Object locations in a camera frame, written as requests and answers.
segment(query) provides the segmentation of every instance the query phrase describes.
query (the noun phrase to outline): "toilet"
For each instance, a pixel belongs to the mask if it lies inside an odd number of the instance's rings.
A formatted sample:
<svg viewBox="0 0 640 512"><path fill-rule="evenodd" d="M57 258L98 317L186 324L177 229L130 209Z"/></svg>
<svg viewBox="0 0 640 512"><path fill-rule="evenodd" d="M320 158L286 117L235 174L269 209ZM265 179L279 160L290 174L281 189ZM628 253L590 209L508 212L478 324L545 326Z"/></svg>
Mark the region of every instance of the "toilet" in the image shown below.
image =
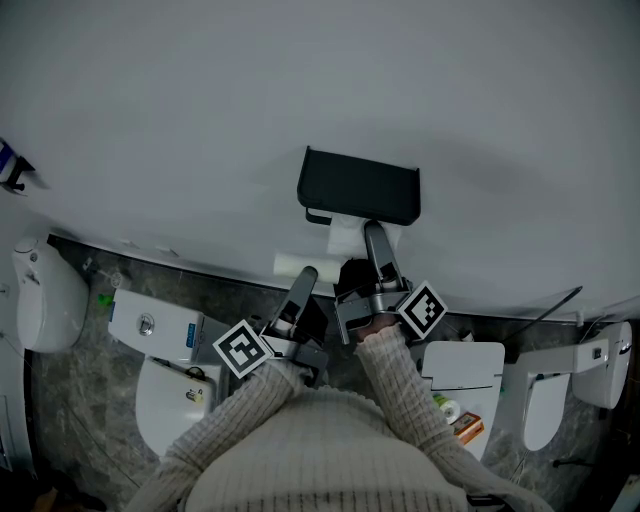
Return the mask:
<svg viewBox="0 0 640 512"><path fill-rule="evenodd" d="M228 394L228 370L213 342L229 326L199 311L116 290L109 333L146 355L136 388L136 422L159 456Z"/></svg>
<svg viewBox="0 0 640 512"><path fill-rule="evenodd" d="M515 364L504 365L496 425L513 433L528 450L544 448L562 422L569 379L608 359L609 340L602 336L520 354Z"/></svg>
<svg viewBox="0 0 640 512"><path fill-rule="evenodd" d="M45 240L23 238L15 246L13 265L20 289L18 338L34 352L58 352L80 336L89 287Z"/></svg>
<svg viewBox="0 0 640 512"><path fill-rule="evenodd" d="M602 329L596 338L609 341L609 360L596 368L571 376L573 394L583 402L613 409L627 380L631 356L631 324L621 322Z"/></svg>
<svg viewBox="0 0 640 512"><path fill-rule="evenodd" d="M420 375L433 393L460 404L461 412L480 416L484 431L465 445L478 460L489 441L500 397L504 366L501 343L432 341L411 349Z"/></svg>

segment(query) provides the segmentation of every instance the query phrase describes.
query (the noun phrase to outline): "flush button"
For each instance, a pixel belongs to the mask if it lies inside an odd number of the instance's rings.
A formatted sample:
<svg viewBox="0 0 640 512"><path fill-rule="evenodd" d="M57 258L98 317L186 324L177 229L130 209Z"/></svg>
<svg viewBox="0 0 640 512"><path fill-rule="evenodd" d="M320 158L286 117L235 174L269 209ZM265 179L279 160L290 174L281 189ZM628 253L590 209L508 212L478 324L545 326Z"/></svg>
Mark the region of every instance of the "flush button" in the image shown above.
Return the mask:
<svg viewBox="0 0 640 512"><path fill-rule="evenodd" d="M153 317L148 313L140 315L136 322L136 327L141 336L149 336L153 332L154 325Z"/></svg>

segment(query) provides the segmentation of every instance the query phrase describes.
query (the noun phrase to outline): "floor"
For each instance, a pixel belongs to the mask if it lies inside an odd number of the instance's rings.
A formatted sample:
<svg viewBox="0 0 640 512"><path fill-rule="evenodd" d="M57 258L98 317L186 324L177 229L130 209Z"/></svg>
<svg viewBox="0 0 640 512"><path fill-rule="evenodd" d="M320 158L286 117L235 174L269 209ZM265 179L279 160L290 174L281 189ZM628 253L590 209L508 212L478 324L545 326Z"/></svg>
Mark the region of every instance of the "floor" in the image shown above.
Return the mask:
<svg viewBox="0 0 640 512"><path fill-rule="evenodd" d="M98 302L98 295L113 290L101 274L83 273L84 261L91 257L106 272L128 273L135 292L199 309L230 325L251 315L268 319L283 292L144 263L63 239L52 243L87 279L91 292L76 345L64 353L34 354L35 439L40 455L53 468L67 473L81 491L99 497L110 510L120 511L157 467L158 458L143 442L135 421L135 390L143 356L109 336L109 308ZM375 399L353 347L340 343L332 302L319 302L330 319L325 343L331 356L330 384ZM447 315L428 339L455 340L457 332L469 329L476 341L494 341L522 325L522 321ZM510 341L507 350L566 345L575 343L580 334L573 325L542 322ZM535 491L554 510L570 510L591 469L553 468L552 462L576 458L594 462L609 427L609 418L599 419L597 408L568 393L563 423L549 445L527 453L509 433L494 427L483 463Z"/></svg>

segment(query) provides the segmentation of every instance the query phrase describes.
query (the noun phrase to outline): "person's right hand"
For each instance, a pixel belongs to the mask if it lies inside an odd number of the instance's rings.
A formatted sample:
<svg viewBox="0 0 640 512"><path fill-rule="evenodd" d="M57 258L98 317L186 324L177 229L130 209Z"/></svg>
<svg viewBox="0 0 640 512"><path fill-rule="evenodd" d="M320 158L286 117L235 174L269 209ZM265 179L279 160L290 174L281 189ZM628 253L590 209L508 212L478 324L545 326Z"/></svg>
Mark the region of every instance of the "person's right hand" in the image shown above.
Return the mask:
<svg viewBox="0 0 640 512"><path fill-rule="evenodd" d="M390 313L382 313L381 315L376 315L373 319L373 322L371 322L371 325L368 325L356 331L356 333L358 334L358 343L362 343L364 339L369 336L369 334L376 334L385 327L394 325L397 321L398 317Z"/></svg>

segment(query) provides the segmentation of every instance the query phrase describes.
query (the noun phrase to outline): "sweater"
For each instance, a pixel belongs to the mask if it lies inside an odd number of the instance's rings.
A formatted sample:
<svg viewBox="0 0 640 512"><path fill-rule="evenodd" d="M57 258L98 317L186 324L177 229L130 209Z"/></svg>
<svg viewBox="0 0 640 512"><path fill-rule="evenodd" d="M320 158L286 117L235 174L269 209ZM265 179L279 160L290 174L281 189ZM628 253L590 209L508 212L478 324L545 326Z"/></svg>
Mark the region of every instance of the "sweater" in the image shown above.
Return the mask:
<svg viewBox="0 0 640 512"><path fill-rule="evenodd" d="M452 427L411 360L398 326L356 349L380 408L303 384L269 361L167 450L127 512L468 510L494 496L548 512L535 494L488 471Z"/></svg>

